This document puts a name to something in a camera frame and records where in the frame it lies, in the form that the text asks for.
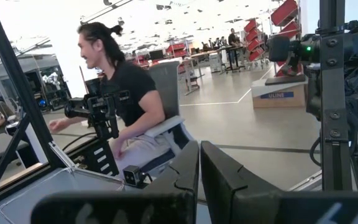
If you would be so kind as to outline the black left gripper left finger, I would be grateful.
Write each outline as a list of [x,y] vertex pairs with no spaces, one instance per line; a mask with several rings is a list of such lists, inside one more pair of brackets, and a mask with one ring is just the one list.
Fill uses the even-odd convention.
[[33,208],[32,224],[195,223],[199,145],[190,141],[161,175],[142,190],[59,192]]

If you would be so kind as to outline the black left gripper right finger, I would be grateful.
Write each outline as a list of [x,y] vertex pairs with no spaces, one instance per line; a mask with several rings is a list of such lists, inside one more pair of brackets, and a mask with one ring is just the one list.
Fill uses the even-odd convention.
[[358,224],[358,192],[281,190],[209,141],[200,163],[213,223]]

